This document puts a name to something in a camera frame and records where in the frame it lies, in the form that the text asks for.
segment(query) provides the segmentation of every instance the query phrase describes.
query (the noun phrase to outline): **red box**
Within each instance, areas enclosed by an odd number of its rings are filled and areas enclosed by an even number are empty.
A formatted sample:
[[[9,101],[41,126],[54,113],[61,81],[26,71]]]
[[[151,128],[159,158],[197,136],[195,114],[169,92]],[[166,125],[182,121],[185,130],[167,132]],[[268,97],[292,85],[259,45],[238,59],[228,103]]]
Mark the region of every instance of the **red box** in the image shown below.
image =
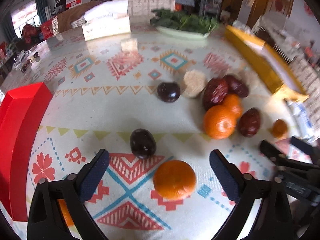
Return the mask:
[[[15,221],[28,221],[30,152],[51,99],[46,85],[36,83],[8,91],[0,106],[0,200]]]
[[[48,38],[53,36],[52,19],[46,21],[41,25],[41,32],[43,34],[44,40],[47,40]]]

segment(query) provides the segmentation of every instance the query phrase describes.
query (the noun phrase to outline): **patterned tablecloth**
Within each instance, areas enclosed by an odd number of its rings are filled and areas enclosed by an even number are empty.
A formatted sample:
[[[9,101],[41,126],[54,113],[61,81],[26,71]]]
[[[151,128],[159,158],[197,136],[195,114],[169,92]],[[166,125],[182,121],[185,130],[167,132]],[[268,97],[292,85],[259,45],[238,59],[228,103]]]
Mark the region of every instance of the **patterned tablecloth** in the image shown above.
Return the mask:
[[[45,82],[54,94],[30,153],[28,210],[41,177],[60,180],[78,173],[104,148],[110,152],[110,165],[85,205],[110,240],[211,239],[234,203],[211,170],[209,153],[219,149],[241,172],[270,179],[273,165],[259,153],[259,142],[275,142],[268,128],[279,118],[288,122],[291,135],[298,134],[284,102],[271,97],[262,83],[242,100],[245,111],[251,107],[262,111],[262,127],[250,139],[235,132],[228,139],[211,140],[202,130],[200,99],[180,97],[168,104],[157,97],[161,81],[181,82],[186,70],[198,69],[212,78],[227,68],[250,68],[222,33],[217,30],[206,41],[182,41],[148,25],[136,26],[131,37],[138,39],[139,50],[131,53],[120,47],[128,35],[85,42],[81,28],[39,44],[34,52],[41,60],[25,73],[13,70],[1,87],[6,92]],[[137,128],[149,130],[157,142],[156,155],[148,160],[131,154],[129,137]],[[277,144],[289,157],[307,160],[287,140]],[[186,161],[196,173],[196,191],[185,200],[170,202],[154,191],[155,170],[171,159]],[[242,236],[248,234],[258,204]],[[26,239],[27,223],[6,216]],[[70,230],[78,236],[74,227]]]

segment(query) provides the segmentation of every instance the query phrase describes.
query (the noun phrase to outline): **green leafy vegetable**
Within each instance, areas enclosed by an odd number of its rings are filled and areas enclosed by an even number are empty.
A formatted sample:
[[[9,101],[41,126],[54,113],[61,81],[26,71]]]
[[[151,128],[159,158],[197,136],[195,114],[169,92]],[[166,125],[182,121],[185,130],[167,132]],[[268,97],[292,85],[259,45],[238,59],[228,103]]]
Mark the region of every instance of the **green leafy vegetable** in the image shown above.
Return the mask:
[[[152,12],[156,13],[156,16],[150,20],[152,26],[202,34],[212,32],[218,26],[218,22],[213,17],[203,19],[195,14],[187,15],[183,11],[171,12],[166,9],[157,9]]]

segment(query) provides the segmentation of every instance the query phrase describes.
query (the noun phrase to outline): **dark round fruit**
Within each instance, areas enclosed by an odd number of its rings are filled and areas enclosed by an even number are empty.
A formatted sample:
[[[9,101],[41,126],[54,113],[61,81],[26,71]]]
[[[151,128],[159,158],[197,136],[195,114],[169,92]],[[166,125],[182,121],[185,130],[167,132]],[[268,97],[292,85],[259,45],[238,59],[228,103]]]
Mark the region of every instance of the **dark round fruit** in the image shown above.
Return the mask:
[[[157,92],[162,101],[172,103],[180,97],[180,87],[176,82],[162,82],[158,85]]]
[[[139,159],[150,158],[155,154],[157,145],[153,135],[145,129],[134,130],[130,136],[132,153]]]

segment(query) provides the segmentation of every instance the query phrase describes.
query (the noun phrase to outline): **curtain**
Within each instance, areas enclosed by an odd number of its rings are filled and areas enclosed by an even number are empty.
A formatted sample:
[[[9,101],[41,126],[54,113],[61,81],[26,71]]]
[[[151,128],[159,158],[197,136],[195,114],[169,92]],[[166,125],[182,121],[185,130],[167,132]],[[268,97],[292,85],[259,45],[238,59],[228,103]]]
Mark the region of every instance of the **curtain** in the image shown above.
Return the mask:
[[[8,42],[11,42],[15,37],[17,37],[13,28],[10,11],[5,15],[1,25],[2,25],[4,35],[6,36]]]
[[[38,16],[40,18],[41,24],[45,23],[47,21],[47,17],[45,15],[45,8],[48,6],[47,0],[35,0],[36,1],[36,7]]]

